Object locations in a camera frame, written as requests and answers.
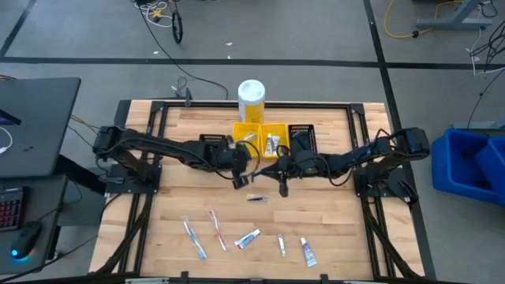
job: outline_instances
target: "black metal frame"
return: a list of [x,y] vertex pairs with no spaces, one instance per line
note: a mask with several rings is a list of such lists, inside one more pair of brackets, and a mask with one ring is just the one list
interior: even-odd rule
[[[159,137],[164,136],[164,129],[166,125],[166,116],[168,114],[168,110],[171,107],[185,107],[185,101],[154,101],[151,105],[151,113],[149,116],[149,121],[148,121],[148,129],[147,133],[152,134],[152,129],[153,125],[155,122],[155,116],[156,114],[161,110],[162,111],[162,116],[161,116],[161,122],[160,122],[160,128],[159,128]],[[236,102],[232,101],[222,101],[222,102],[198,102],[198,101],[193,101],[191,103],[191,107],[237,107]],[[358,143],[358,138],[357,138],[357,131],[356,131],[356,124],[354,121],[354,115],[356,114],[359,117],[359,122],[361,126],[361,135],[363,137],[363,143],[367,144],[369,143],[369,135],[368,135],[368,128],[366,125],[366,119],[365,119],[365,108],[363,104],[361,103],[265,103],[265,107],[267,108],[291,108],[291,109],[297,109],[297,108],[311,108],[311,109],[332,109],[332,110],[344,110],[346,112],[347,116],[347,122],[349,126],[349,133],[350,133],[350,141],[352,144],[353,149],[358,148],[359,143]],[[142,153],[142,159],[147,158],[147,153]],[[152,194],[148,194],[146,196],[146,203],[150,207],[152,204]],[[365,207],[369,207],[368,203],[368,198],[361,196],[361,206],[365,209]],[[126,232],[128,232],[131,229],[132,224],[135,222],[136,216],[137,216],[137,208],[138,208],[138,202],[139,202],[139,194],[134,194],[133,200],[132,200],[132,207],[130,208],[130,214],[128,218],[128,226],[126,229]],[[383,206],[381,202],[381,197],[376,198],[376,213],[377,213],[377,222],[379,223],[379,226],[381,227],[382,231],[386,234],[387,236],[387,225],[385,222],[385,217],[383,213]],[[135,273],[140,273],[141,265],[142,265],[142,256],[144,253],[144,244],[145,240],[147,237],[147,228],[148,224],[147,222],[143,225],[141,231],[140,231],[140,237],[138,240],[138,249],[137,249],[137,255],[135,258],[135,264],[134,264],[134,269],[133,271]],[[372,275],[373,278],[379,278],[381,277],[380,275],[380,266],[379,266],[379,259],[377,256],[377,251],[376,251],[376,243],[375,243],[375,238],[373,231],[371,228],[366,224],[365,222],[365,231],[366,231],[366,236],[367,236],[367,242],[368,242],[368,252],[370,255],[370,263],[372,265]],[[386,257],[386,265],[387,265],[387,276],[389,277],[395,277],[395,267],[393,264],[392,259],[390,256],[387,254],[386,250],[384,249],[384,255]],[[128,250],[126,251],[125,255],[122,257],[120,264],[119,264],[119,270],[118,272],[123,273],[125,272],[126,268],[126,263],[128,259]],[[204,282],[203,279],[198,278],[198,282]],[[229,281],[236,281],[237,279],[222,279],[224,282],[229,282]],[[296,280],[296,281],[290,281],[290,283],[310,283],[310,282],[318,282],[320,283],[321,281],[307,281],[307,280]]]

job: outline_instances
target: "wooden tabletop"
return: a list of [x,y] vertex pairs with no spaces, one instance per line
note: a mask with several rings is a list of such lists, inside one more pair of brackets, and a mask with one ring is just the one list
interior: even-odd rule
[[[145,132],[151,102],[132,101],[126,126]],[[370,137],[380,128],[389,130],[383,103],[364,106]],[[201,133],[231,134],[238,119],[238,109],[234,108],[171,107],[165,137],[185,141],[198,140]],[[352,149],[343,110],[267,108],[264,121],[314,124],[319,152],[344,153]],[[163,175],[152,205],[141,275],[179,277],[181,271],[189,271],[190,277],[201,278],[318,279],[328,274],[330,279],[372,279],[361,203],[352,178],[338,188],[324,178],[293,179],[288,183],[289,197],[282,198],[279,184],[268,177],[258,177],[248,187],[233,190],[230,181],[216,174],[190,169],[175,159],[165,158],[161,163]],[[246,195],[251,193],[268,195],[269,200],[247,203]],[[101,267],[124,237],[131,198],[117,198],[104,213],[90,271]],[[383,207],[392,244],[413,270],[423,275],[409,208],[397,198],[384,198]],[[215,235],[208,209],[217,214],[230,244],[226,252]],[[188,216],[196,231],[208,255],[206,260],[199,259],[185,232],[183,216]],[[233,247],[234,241],[255,229],[261,233],[247,248],[239,252]],[[284,235],[286,257],[281,256],[278,234]],[[310,244],[317,265],[307,268],[300,237]],[[136,249],[137,242],[133,243],[130,256]],[[385,275],[382,247],[376,243]]]

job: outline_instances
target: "blue bin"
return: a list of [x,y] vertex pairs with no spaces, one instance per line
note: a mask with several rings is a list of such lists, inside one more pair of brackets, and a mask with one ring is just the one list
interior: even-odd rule
[[505,201],[505,137],[490,138],[488,146],[479,151],[475,159],[492,189]]
[[444,192],[501,204],[475,159],[476,154],[487,145],[486,136],[448,129],[432,144],[433,187]]

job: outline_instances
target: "yellow cable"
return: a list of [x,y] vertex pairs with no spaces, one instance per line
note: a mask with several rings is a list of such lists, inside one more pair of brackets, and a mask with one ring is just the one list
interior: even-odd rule
[[[389,11],[391,10],[391,7],[393,6],[393,3],[395,3],[395,0],[391,0],[391,2],[389,3],[389,6],[387,7],[386,9],[386,14],[384,15],[384,31],[386,31],[387,35],[392,37],[392,38],[395,38],[395,39],[408,39],[408,38],[411,38],[413,37],[413,33],[410,34],[410,35],[393,35],[389,32],[389,30],[387,29],[387,19],[389,17]],[[442,2],[440,3],[439,5],[436,6],[436,9],[435,9],[435,18],[438,17],[439,15],[439,8],[443,5],[449,5],[449,4],[461,4],[463,3],[463,1],[450,1],[450,2]],[[419,35],[422,35],[426,32],[430,32],[432,30],[434,30],[435,27],[431,27],[431,28],[427,28],[425,30],[422,30],[422,31],[418,31],[419,32]]]
[[83,124],[83,125],[86,125],[94,134],[97,134],[98,132],[93,129],[84,119],[82,118],[79,118],[78,116],[76,116],[75,114],[72,114],[71,115],[73,119],[75,119],[77,122]]

